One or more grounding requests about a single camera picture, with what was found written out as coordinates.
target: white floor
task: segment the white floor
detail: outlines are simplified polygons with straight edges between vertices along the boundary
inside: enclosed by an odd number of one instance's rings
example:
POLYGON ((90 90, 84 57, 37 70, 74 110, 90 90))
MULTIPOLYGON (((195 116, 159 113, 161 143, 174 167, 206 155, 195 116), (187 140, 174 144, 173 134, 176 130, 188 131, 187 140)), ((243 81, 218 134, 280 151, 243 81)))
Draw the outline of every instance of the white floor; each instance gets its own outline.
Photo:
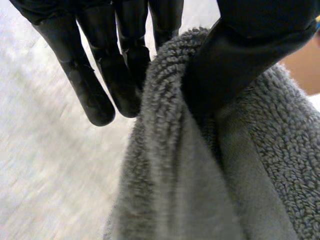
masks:
MULTIPOLYGON (((185 0, 181 32, 218 17, 215 1, 185 0)), ((0 240, 102 239, 133 122, 91 125, 46 42, 1 0, 0 240)))

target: terry cloth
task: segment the terry cloth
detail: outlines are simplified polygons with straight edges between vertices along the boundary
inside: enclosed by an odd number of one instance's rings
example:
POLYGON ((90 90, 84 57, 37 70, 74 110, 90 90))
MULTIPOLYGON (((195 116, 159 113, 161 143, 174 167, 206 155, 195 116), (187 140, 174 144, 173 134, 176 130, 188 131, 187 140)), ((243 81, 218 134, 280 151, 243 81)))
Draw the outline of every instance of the terry cloth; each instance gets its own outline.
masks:
POLYGON ((320 113, 277 64, 193 117, 181 79, 207 34, 150 64, 104 239, 319 240, 320 113))

